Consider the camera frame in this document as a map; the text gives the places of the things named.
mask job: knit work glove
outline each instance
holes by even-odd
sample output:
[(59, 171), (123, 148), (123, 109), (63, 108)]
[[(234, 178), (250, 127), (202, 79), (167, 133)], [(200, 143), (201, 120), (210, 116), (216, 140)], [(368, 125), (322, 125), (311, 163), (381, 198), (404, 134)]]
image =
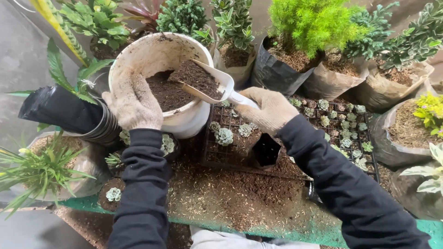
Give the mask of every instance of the knit work glove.
[(237, 105), (235, 111), (242, 118), (256, 124), (260, 130), (271, 136), (299, 114), (297, 109), (281, 93), (258, 87), (250, 87), (239, 93), (257, 102), (261, 110), (249, 105)]
[(128, 68), (113, 79), (111, 92), (104, 92), (103, 100), (125, 130), (150, 128), (160, 130), (163, 113), (143, 75)]

